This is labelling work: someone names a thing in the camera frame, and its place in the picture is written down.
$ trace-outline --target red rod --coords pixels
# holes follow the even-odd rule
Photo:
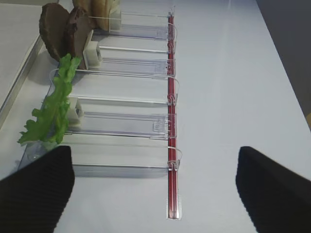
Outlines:
[[[169,14],[169,41],[168,41],[168,51],[169,57],[171,61],[174,60],[174,16]],[[168,68],[168,75],[174,74],[174,62],[170,62],[171,65]],[[168,98],[170,100],[174,100],[175,98],[175,81],[173,78],[168,78]],[[168,107],[169,112],[169,147],[176,148],[176,139],[175,137],[175,104],[171,103]],[[168,155],[169,161],[176,161],[176,150],[169,149]],[[178,189],[177,189],[177,171],[175,170],[175,166],[171,166],[171,170],[169,171],[169,201],[168,201],[168,218],[179,218],[178,213]]]

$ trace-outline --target lettuce leaf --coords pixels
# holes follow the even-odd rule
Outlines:
[[[81,60],[71,58],[69,53],[60,59],[58,76],[53,80],[55,90],[44,99],[41,109],[33,109],[32,116],[36,117],[36,121],[27,120],[24,126],[27,132],[20,132],[22,136],[18,143],[23,145],[37,140],[57,144],[62,142],[69,124],[67,111],[70,107],[68,95],[72,91],[71,81]]]

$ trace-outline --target gray wall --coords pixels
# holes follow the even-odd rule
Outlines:
[[[301,109],[311,113],[311,0],[257,0]]]

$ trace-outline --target white surface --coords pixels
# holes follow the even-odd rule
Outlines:
[[[40,6],[0,3],[0,107],[39,35]]]
[[[56,233],[255,233],[235,186],[245,145],[311,179],[311,134],[255,0],[178,1],[175,24],[182,220],[165,218],[166,177],[77,178]],[[1,177],[47,92],[46,52],[35,67],[0,131]]]

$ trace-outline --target white table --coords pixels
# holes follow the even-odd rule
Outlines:
[[[77,178],[56,233],[255,233],[235,186],[245,145],[311,179],[311,134],[255,0],[178,1],[175,24],[182,220],[165,218],[166,177]],[[42,51],[0,131],[2,178],[54,66]]]

